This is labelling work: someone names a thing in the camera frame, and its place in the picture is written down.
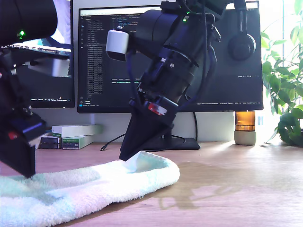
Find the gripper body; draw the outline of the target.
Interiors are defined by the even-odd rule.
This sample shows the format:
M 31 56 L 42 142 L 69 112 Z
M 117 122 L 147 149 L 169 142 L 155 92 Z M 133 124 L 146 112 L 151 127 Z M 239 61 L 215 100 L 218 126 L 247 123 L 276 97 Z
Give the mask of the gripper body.
M 171 126 L 179 110 L 178 101 L 190 86 L 196 66 L 176 50 L 167 48 L 159 52 L 143 48 L 131 49 L 128 53 L 128 75 L 132 74 L 132 57 L 141 53 L 151 63 L 131 86 L 131 126 Z

